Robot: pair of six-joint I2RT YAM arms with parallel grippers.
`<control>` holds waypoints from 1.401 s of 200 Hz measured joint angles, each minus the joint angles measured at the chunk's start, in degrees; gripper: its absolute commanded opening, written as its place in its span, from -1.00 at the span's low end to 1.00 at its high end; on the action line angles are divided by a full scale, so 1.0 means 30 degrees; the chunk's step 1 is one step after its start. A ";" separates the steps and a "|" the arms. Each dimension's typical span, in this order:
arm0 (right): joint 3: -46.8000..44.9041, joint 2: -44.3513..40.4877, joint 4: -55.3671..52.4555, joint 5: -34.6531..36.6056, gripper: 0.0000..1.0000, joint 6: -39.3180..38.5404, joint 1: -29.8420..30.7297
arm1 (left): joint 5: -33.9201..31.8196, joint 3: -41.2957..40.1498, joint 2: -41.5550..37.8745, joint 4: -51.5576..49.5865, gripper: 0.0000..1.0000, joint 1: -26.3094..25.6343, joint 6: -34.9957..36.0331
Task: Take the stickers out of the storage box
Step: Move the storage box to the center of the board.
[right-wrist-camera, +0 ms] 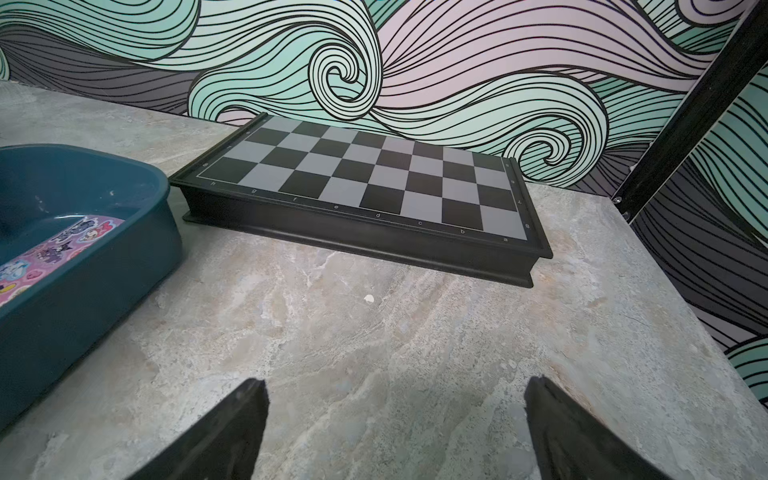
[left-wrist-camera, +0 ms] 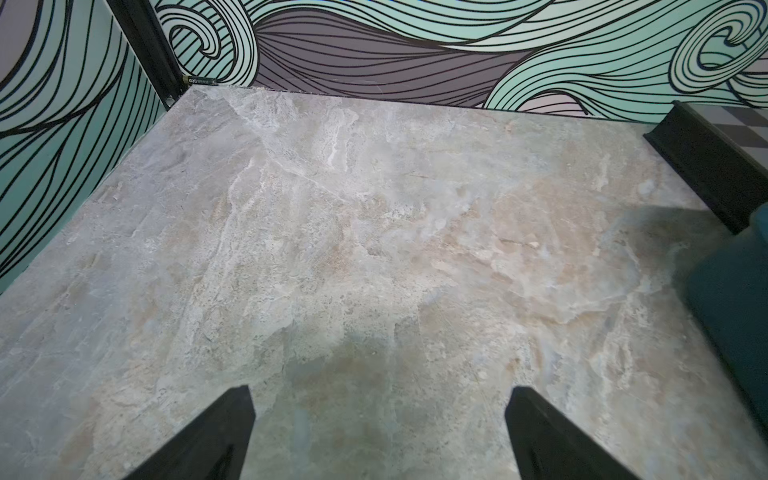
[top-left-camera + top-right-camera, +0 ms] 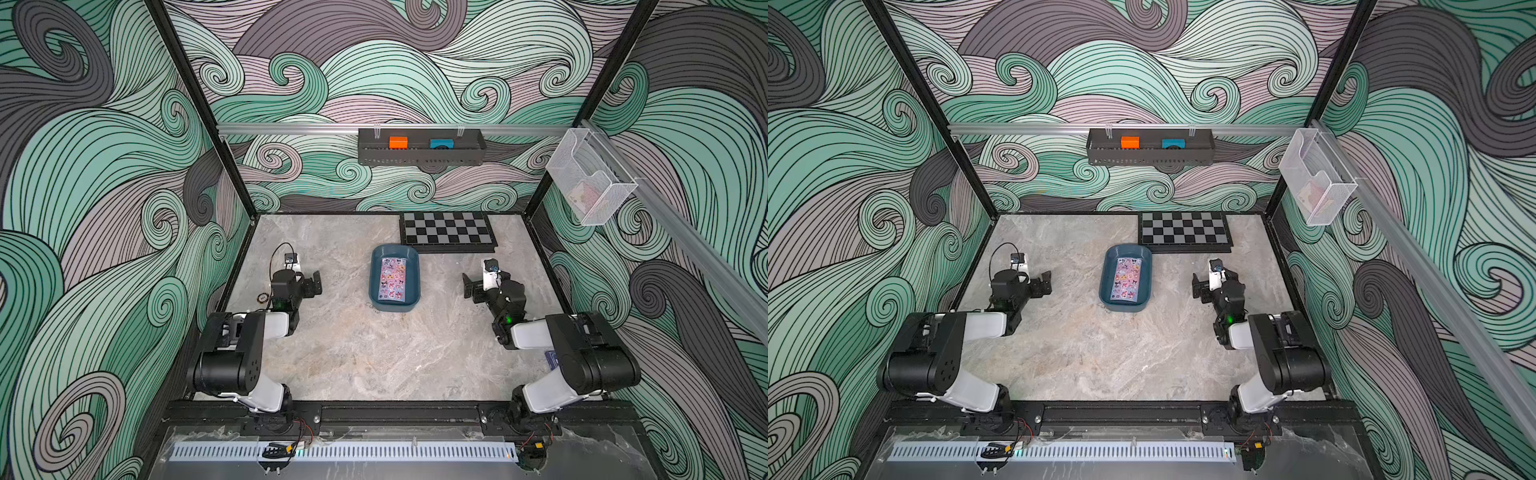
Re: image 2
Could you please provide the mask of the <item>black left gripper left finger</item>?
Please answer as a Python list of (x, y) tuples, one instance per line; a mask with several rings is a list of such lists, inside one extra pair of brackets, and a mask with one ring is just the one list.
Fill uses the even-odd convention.
[(249, 387), (230, 388), (125, 479), (238, 480), (255, 419)]

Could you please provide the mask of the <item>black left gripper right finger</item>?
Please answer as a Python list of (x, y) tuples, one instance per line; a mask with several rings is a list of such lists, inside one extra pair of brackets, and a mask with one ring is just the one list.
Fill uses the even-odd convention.
[(529, 386), (513, 388), (505, 422), (522, 479), (637, 480)]

